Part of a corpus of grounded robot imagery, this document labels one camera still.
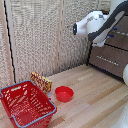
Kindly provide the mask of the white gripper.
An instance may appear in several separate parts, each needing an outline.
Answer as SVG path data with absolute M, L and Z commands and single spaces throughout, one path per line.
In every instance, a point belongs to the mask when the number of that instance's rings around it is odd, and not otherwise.
M 114 27 L 112 29 L 109 28 L 107 30 L 111 31 L 111 30 L 117 30 L 117 29 L 118 29 L 117 27 Z M 105 33 L 96 35 L 95 38 L 93 39 L 92 46 L 93 47 L 102 47 L 106 41 L 106 38 L 109 38 L 109 37 L 114 37 L 114 35 L 106 35 Z

